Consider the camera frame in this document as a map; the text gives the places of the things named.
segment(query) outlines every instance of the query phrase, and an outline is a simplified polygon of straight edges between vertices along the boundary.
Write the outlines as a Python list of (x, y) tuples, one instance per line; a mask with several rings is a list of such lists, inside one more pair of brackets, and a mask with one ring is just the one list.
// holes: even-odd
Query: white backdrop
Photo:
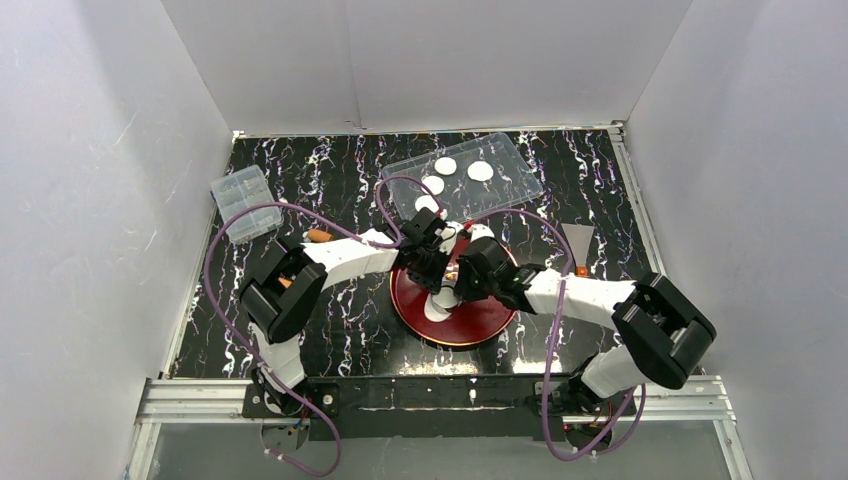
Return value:
[(232, 134), (158, 2), (3, 2), (0, 85), (0, 470), (120, 478)]
[(691, 0), (163, 0), (248, 133), (628, 117)]
[(755, 478), (848, 470), (846, 24), (842, 1), (695, 0), (628, 125)]

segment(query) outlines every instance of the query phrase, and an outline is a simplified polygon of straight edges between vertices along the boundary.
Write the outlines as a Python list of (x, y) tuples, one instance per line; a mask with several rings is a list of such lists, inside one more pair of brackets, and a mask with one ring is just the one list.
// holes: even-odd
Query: clear plastic tray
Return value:
[[(433, 164), (441, 157), (456, 161), (456, 172), (439, 175)], [(495, 171), (485, 182), (468, 177), (468, 166), (483, 160)], [(422, 179), (429, 175), (440, 177), (445, 189), (438, 196), (448, 212), (447, 220), (465, 222), (499, 208), (532, 200), (542, 194), (542, 185), (505, 133), (475, 138), (442, 150), (421, 155), (383, 168), (383, 178), (390, 175), (409, 175)], [(395, 180), (388, 185), (391, 199), (401, 218), (411, 219), (415, 200), (424, 193), (410, 182)]]
[[(252, 165), (212, 182), (212, 197), (218, 204), (221, 218), (228, 221), (247, 207), (273, 202), (274, 197), (258, 165)], [(283, 224), (279, 208), (263, 208), (236, 220), (227, 229), (230, 242), (239, 244), (252, 240)]]

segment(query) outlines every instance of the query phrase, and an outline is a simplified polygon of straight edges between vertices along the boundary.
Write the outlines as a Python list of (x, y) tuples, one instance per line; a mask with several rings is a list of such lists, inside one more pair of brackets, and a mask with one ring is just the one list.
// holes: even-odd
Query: purple cable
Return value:
[[(559, 451), (551, 440), (551, 429), (548, 425), (548, 395), (551, 393), (551, 364), (553, 363), (554, 358), (554, 350), (556, 349), (557, 344), (557, 334), (559, 333), (559, 328), (562, 325), (562, 308), (565, 302), (565, 276), (571, 273), (571, 268), (574, 265), (574, 253), (571, 251), (571, 245), (568, 244), (565, 237), (563, 237), (557, 229), (550, 224), (547, 220), (542, 218), (535, 213), (527, 212), (524, 210), (517, 210), (514, 208), (502, 208), (499, 210), (495, 210), (493, 212), (487, 213), (479, 218), (482, 220), (484, 218), (488, 218), (492, 215), (498, 213), (515, 213), (518, 215), (527, 215), (531, 218), (535, 218), (539, 223), (541, 223), (545, 228), (547, 228), (557, 239), (559, 244), (564, 249), (565, 253), (568, 255), (568, 260), (565, 262), (565, 267), (562, 269), (562, 279), (559, 283), (559, 296), (557, 299), (557, 309), (554, 314), (554, 322), (551, 325), (551, 335), (550, 341), (548, 342), (548, 351), (545, 356), (545, 372), (542, 377), (542, 435), (545, 437), (545, 445), (548, 446), (548, 450), (551, 454), (559, 460), (564, 462), (570, 462), (573, 460), (577, 460), (578, 458), (586, 455), (591, 452), (595, 446), (600, 443), (600, 441), (612, 430), (612, 427), (618, 421), (619, 417), (624, 413), (624, 407), (630, 404), (630, 401), (633, 399), (633, 391), (635, 389), (628, 390), (627, 394), (624, 396), (624, 401), (621, 403), (621, 407), (619, 407), (618, 411), (612, 416), (612, 418), (607, 422), (603, 429), (592, 439), (583, 449), (575, 452), (575, 453), (563, 453)], [(621, 447), (624, 442), (630, 438), (633, 434), (633, 431), (636, 428), (636, 425), (639, 424), (639, 420), (642, 418), (642, 411), (645, 408), (645, 386), (642, 385), (642, 403), (639, 405), (639, 411), (636, 412), (636, 417), (633, 419), (633, 423), (630, 425), (630, 430), (624, 435), (624, 437), (616, 443), (614, 446), (605, 450), (605, 452), (611, 452)]]
[[(318, 220), (319, 222), (323, 223), (324, 225), (326, 225), (326, 226), (328, 226), (328, 227), (330, 227), (334, 230), (337, 230), (340, 233), (344, 234), (345, 236), (350, 237), (350, 238), (352, 238), (356, 241), (366, 242), (368, 245), (371, 245), (373, 247), (395, 248), (395, 247), (400, 245), (400, 241), (401, 241), (400, 229), (398, 228), (398, 226), (395, 224), (395, 222), (389, 216), (389, 213), (386, 210), (385, 205), (383, 205), (383, 201), (380, 199), (380, 192), (383, 188), (383, 185), (385, 185), (386, 183), (388, 183), (391, 180), (396, 180), (396, 179), (399, 179), (399, 178), (410, 180), (413, 183), (418, 184), (421, 188), (424, 189), (425, 192), (427, 192), (428, 195), (430, 195), (431, 197), (433, 197), (436, 200), (436, 204), (439, 205), (439, 210), (442, 209), (442, 204), (441, 204), (441, 202), (439, 202), (439, 199), (435, 195), (433, 195), (433, 192), (430, 191), (430, 189), (427, 188), (427, 186), (424, 185), (424, 183), (422, 183), (420, 180), (413, 178), (413, 177), (405, 176), (405, 175), (394, 175), (394, 176), (388, 177), (386, 179), (383, 179), (383, 181), (380, 182), (380, 184), (377, 186), (375, 197), (377, 199), (377, 207), (380, 209), (380, 213), (386, 219), (386, 222), (389, 224), (389, 227), (395, 233), (395, 237), (397, 238), (397, 240), (392, 244), (381, 244), (381, 243), (377, 243), (377, 242), (366, 241), (366, 240), (362, 239), (362, 237), (360, 237), (359, 235), (357, 235), (357, 234), (351, 232), (350, 230), (347, 230), (344, 227), (322, 217), (321, 215), (318, 215), (315, 212), (307, 210), (307, 209), (300, 207), (298, 205), (292, 205), (290, 203), (282, 203), (282, 202), (263, 203), (263, 204), (259, 204), (259, 205), (254, 205), (252, 207), (248, 207), (248, 208), (242, 210), (241, 212), (237, 213), (233, 218), (229, 219), (226, 223), (224, 223), (224, 226), (222, 226), (220, 228), (220, 230), (218, 230), (218, 233), (215, 234), (215, 238), (212, 239), (212, 243), (209, 244), (208, 250), (206, 252), (206, 258), (203, 261), (203, 287), (206, 289), (206, 296), (209, 298), (209, 301), (212, 302), (212, 307), (215, 309), (215, 313), (218, 315), (218, 317), (221, 319), (221, 321), (224, 322), (224, 326), (227, 327), (227, 330), (229, 330), (230, 333), (233, 334), (233, 337), (236, 340), (238, 340), (238, 342), (242, 345), (242, 347), (244, 347), (244, 349), (247, 350), (248, 353), (250, 353), (251, 355), (253, 355), (254, 358), (256, 358), (256, 363), (258, 365), (267, 366), (267, 364), (265, 363), (265, 359), (262, 358), (262, 355), (260, 355), (259, 351), (256, 348), (254, 348), (253, 345), (250, 344), (250, 342), (247, 340), (247, 338), (245, 338), (244, 335), (242, 335), (242, 333), (239, 332), (239, 330), (233, 324), (232, 320), (230, 320), (227, 317), (227, 314), (224, 312), (224, 310), (218, 304), (218, 299), (215, 298), (215, 294), (212, 293), (212, 285), (209, 281), (209, 270), (210, 270), (211, 265), (212, 265), (212, 256), (215, 252), (215, 247), (218, 246), (218, 243), (224, 237), (224, 233), (226, 233), (227, 229), (230, 228), (230, 226), (233, 223), (235, 223), (236, 220), (238, 220), (241, 217), (249, 214), (250, 212), (253, 212), (255, 210), (259, 210), (261, 208), (279, 207), (279, 208), (283, 208), (283, 209), (294, 210), (294, 211), (301, 213), (303, 215), (306, 215), (308, 217), (312, 217), (312, 218)], [(298, 395), (296, 392), (294, 392), (293, 390), (288, 388), (282, 382), (282, 380), (280, 380), (280, 378), (277, 376), (277, 374), (274, 373), (273, 370), (267, 369), (267, 371), (270, 374), (271, 379), (277, 385), (282, 387), (282, 389), (286, 393), (286, 395), (290, 395), (292, 398), (294, 398), (298, 402), (302, 403), (306, 408), (315, 412), (315, 414), (318, 415), (318, 417), (320, 417), (321, 420), (323, 420), (324, 422), (327, 423), (327, 426), (330, 427), (330, 431), (333, 433), (333, 437), (335, 438), (336, 459), (333, 461), (333, 464), (330, 466), (329, 469), (327, 469), (323, 472), (320, 472), (318, 470), (313, 469), (312, 467), (309, 467), (308, 465), (301, 463), (300, 461), (298, 461), (295, 458), (292, 458), (292, 457), (290, 457), (290, 456), (288, 456), (284, 453), (279, 452), (278, 450), (268, 449), (268, 451), (273, 452), (275, 454), (275, 456), (279, 457), (281, 460), (284, 460), (284, 461), (291, 463), (292, 465), (294, 465), (295, 467), (299, 468), (300, 470), (308, 473), (309, 475), (312, 475), (312, 476), (315, 476), (315, 477), (326, 477), (327, 475), (333, 473), (333, 471), (336, 469), (336, 467), (339, 466), (339, 462), (342, 459), (341, 435), (339, 434), (339, 430), (336, 428), (336, 425), (333, 423), (332, 420), (330, 420), (330, 418), (324, 412), (322, 412), (319, 408), (317, 408), (315, 405), (310, 403), (309, 400)]]

